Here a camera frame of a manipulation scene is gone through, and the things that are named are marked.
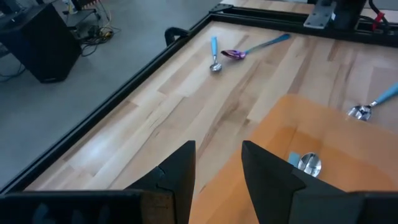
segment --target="orange board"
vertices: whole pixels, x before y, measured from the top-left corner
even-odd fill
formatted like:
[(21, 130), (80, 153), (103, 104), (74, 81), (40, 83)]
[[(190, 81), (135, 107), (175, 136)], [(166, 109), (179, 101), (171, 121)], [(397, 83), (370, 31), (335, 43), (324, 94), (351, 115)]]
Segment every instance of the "orange board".
[[(299, 96), (282, 97), (249, 140), (285, 160), (316, 152), (318, 178), (345, 191), (398, 189), (398, 136)], [(240, 147), (194, 199), (190, 223), (258, 223)]]

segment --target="spoon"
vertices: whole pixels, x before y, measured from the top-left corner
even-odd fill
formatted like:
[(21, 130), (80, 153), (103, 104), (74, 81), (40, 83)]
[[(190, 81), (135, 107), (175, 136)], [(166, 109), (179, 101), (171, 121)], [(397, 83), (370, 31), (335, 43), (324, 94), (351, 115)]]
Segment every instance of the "spoon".
[(246, 57), (246, 55), (248, 53), (252, 52), (253, 50), (260, 49), (260, 48), (263, 48), (263, 47), (267, 47), (267, 46), (270, 46), (272, 44), (276, 44), (278, 42), (287, 40), (289, 38), (290, 38), (290, 34), (284, 34), (284, 35), (282, 35), (280, 37), (275, 38), (274, 40), (270, 40), (270, 41), (265, 42), (263, 44), (259, 44), (259, 45), (255, 46), (255, 47), (252, 47), (249, 50), (246, 50), (244, 52), (239, 51), (239, 50), (223, 50), (223, 51), (221, 51), (221, 53), (224, 56), (227, 56), (229, 58), (241, 60), (241, 59), (244, 59)]
[(321, 172), (322, 164), (321, 160), (315, 153), (309, 152), (301, 157), (297, 168), (304, 171), (306, 174), (317, 177)]
[(210, 65), (212, 72), (219, 72), (223, 66), (217, 62), (217, 37), (211, 38), (211, 51), (213, 52), (213, 64)]
[(393, 96), (396, 96), (396, 94), (398, 94), (398, 83), (393, 84), (390, 89), (385, 91), (382, 95), (379, 96), (377, 100), (373, 101), (371, 104), (354, 106), (347, 112), (347, 114), (361, 121), (367, 121), (372, 115), (372, 107), (386, 102)]

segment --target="aluminum frame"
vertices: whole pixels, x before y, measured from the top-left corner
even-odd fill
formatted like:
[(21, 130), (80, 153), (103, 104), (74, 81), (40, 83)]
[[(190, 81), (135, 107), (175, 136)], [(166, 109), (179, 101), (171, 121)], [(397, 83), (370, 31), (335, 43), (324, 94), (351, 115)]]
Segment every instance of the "aluminum frame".
[(167, 47), (161, 51), (160, 54), (134, 74), (123, 86), (108, 97), (83, 121), (67, 132), (52, 147), (47, 149), (22, 172), (8, 182), (0, 190), (0, 194), (24, 190), (211, 21), (275, 29), (284, 32), (361, 42), (364, 44), (398, 47), (397, 24), (390, 23), (388, 34), (384, 34), (382, 31), (377, 30), (375, 32), (372, 31), (372, 24), (367, 21), (357, 22), (354, 29), (350, 30), (339, 30), (332, 26), (325, 29), (311, 29), (303, 26), (307, 17), (308, 14), (250, 9), (234, 7), (228, 4), (218, 4), (189, 30), (174, 27), (167, 29), (165, 31)]

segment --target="cable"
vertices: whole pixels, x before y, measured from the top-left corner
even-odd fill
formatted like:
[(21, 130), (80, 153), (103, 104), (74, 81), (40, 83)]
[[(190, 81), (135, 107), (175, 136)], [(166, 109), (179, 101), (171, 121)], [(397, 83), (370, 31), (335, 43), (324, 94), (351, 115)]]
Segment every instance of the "cable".
[(0, 77), (3, 77), (3, 79), (0, 79), (0, 83), (7, 82), (12, 78), (20, 76), (22, 73), (24, 73), (26, 71), (25, 67), (22, 70), (21, 70), (21, 68), (22, 68), (22, 63), (19, 64), (18, 71), (14, 75), (3, 75), (0, 73)]
[(379, 21), (376, 21), (375, 19), (370, 18), (369, 16), (359, 16), (359, 18), (371, 22), (372, 24), (377, 24), (378, 26), (382, 26), (384, 32), (388, 32), (389, 30), (388, 26), (386, 26), (384, 23), (381, 24)]
[[(107, 11), (103, 5), (103, 3), (99, 0), (99, 4), (101, 5), (102, 9), (99, 9), (97, 6), (97, 9), (99, 11), (103, 11), (105, 13), (106, 19), (108, 22), (106, 25), (100, 27), (99, 26), (99, 21), (97, 26), (92, 26), (89, 31), (89, 37), (84, 38), (81, 40), (81, 44), (84, 45), (81, 49), (81, 56), (82, 57), (87, 57), (92, 55), (94, 52), (96, 52), (98, 46), (100, 44), (107, 43), (112, 37), (117, 34), (118, 32), (121, 32), (122, 30), (117, 27), (111, 26), (111, 21), (112, 21), (112, 14), (111, 12)], [(94, 48), (91, 52), (85, 54), (85, 52), (90, 49)]]
[[(370, 8), (377, 14), (377, 16), (379, 16), (382, 12), (374, 5), (373, 0), (369, 0), (369, 6)], [(385, 32), (388, 32), (389, 30), (389, 26), (390, 23), (388, 22), (388, 20), (386, 19), (386, 17), (384, 16), (384, 13), (382, 14), (381, 20), (384, 23), (384, 28), (385, 28)]]

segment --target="gray floor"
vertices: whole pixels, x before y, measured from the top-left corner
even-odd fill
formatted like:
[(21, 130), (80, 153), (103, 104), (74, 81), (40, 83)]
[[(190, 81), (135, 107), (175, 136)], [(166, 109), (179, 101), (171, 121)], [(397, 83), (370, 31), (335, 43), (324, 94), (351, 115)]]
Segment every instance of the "gray floor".
[[(122, 32), (80, 57), (61, 83), (29, 72), (0, 83), (0, 186), (43, 153), (165, 48), (164, 30), (188, 29), (220, 0), (103, 0)], [(0, 73), (15, 73), (12, 55)]]

